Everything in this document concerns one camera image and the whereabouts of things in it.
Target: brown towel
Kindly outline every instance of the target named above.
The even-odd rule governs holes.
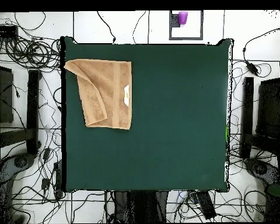
[[[77,75],[87,127],[130,128],[131,62],[75,59],[64,68]]]

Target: towel tag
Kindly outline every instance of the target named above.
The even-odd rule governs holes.
[[[124,88],[124,104],[126,104],[128,106],[129,104],[129,98],[130,98],[130,91],[129,91],[129,85],[127,85]]]

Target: purple cup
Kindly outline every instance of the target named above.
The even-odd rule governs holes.
[[[178,22],[181,25],[185,25],[187,23],[188,12],[187,11],[179,11],[178,13]]]

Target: dark green tabletop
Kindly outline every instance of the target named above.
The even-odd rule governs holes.
[[[130,130],[86,127],[76,75],[66,71],[66,190],[225,190],[230,44],[74,44],[66,37],[65,61],[132,62]]]

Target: floor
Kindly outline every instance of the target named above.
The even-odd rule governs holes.
[[[129,11],[129,12],[100,12],[102,18],[110,25],[111,31],[116,36],[115,43],[123,44],[157,44],[157,43],[191,43],[191,44],[217,44],[221,39],[232,38],[234,40],[233,47],[233,88],[236,88],[232,98],[232,126],[231,126],[231,143],[230,147],[236,148],[238,144],[238,134],[240,125],[240,115],[242,105],[240,99],[242,98],[242,81],[244,76],[253,76],[247,72],[245,64],[243,63],[243,47],[253,37],[257,37],[269,30],[276,27],[280,27],[280,11],[279,10],[206,10],[204,11],[204,38],[203,40],[182,40],[173,41],[168,39],[169,33],[169,11]],[[99,19],[96,12],[46,12],[46,19],[43,24],[33,31],[27,31],[34,36],[47,37],[51,39],[58,39],[60,36],[71,36],[78,43],[111,43],[112,36],[108,27]],[[34,29],[39,26],[43,19],[43,12],[29,12],[29,13],[17,13],[17,21],[25,29]],[[1,13],[0,23],[9,23],[15,21],[14,13]],[[29,39],[23,30],[19,30],[19,36]],[[48,44],[52,43],[52,40],[46,40]],[[253,61],[254,64],[259,64],[261,67],[261,75],[266,76],[266,79],[280,77],[280,31],[273,32],[267,36],[258,38],[250,42],[247,46],[246,59]],[[0,54],[0,65],[3,67],[11,68],[14,75],[14,84],[19,88],[20,97],[16,97],[16,92],[13,98],[13,106],[17,110],[18,114],[14,112],[13,123],[0,124],[0,132],[18,130],[23,128],[21,119],[26,125],[26,105],[27,105],[27,69],[22,68],[20,65],[11,61],[8,55],[2,52]],[[261,82],[261,78],[254,77],[254,100],[258,99],[258,87]],[[61,79],[58,71],[52,71],[50,73],[43,73],[43,79],[40,82],[40,129],[39,140],[41,143],[47,144],[54,137],[54,142],[50,147],[55,149],[56,154],[47,163],[45,169],[48,174],[53,169],[53,163],[61,158],[61,113],[57,109],[58,104],[55,103],[52,97],[52,93],[61,86]],[[60,90],[56,92],[55,98],[57,101],[61,101]],[[257,121],[257,101],[254,102],[254,126],[256,127]],[[4,147],[0,150],[0,158],[4,157],[11,148],[15,145]],[[25,151],[26,145],[19,145],[11,150],[10,155],[16,154],[21,151]],[[257,154],[257,150],[253,150],[251,155]],[[267,157],[267,160],[274,166],[277,165],[277,161],[274,157],[270,157],[271,154],[264,153],[262,156]],[[16,181],[13,186],[13,194],[18,194],[13,200],[15,208],[26,211],[31,215],[29,223],[69,223],[69,219],[72,218],[72,212],[75,211],[74,223],[97,223],[106,222],[106,219],[102,217],[104,215],[104,195],[103,191],[75,191],[72,194],[66,195],[66,197],[60,202],[61,206],[57,204],[46,202],[42,204],[42,198],[29,188],[21,189],[24,186],[33,187],[35,191],[41,195],[43,192],[41,189],[41,177],[39,172],[38,159],[36,159],[34,165],[19,173],[16,177]],[[232,157],[232,164],[229,169],[229,182],[230,190],[227,193],[219,193],[211,191],[213,203],[216,208],[216,212],[221,214],[217,216],[211,222],[261,222],[263,215],[261,214],[261,208],[264,209],[265,198],[257,192],[251,192],[247,196],[247,203],[252,207],[248,207],[250,217],[244,210],[244,202],[241,199],[244,194],[251,190],[263,191],[263,185],[260,180],[250,176],[244,168],[242,162],[238,162],[237,157]],[[174,221],[174,212],[183,199],[182,188],[180,191],[169,192],[168,204],[167,204],[167,220],[169,222]],[[54,198],[52,190],[49,190],[48,198]],[[107,204],[108,213],[112,213],[114,205],[112,202]],[[187,216],[185,221],[182,222],[209,222],[205,220],[199,209],[189,211],[183,209],[184,216]],[[175,222],[179,222],[180,217],[177,216]]]

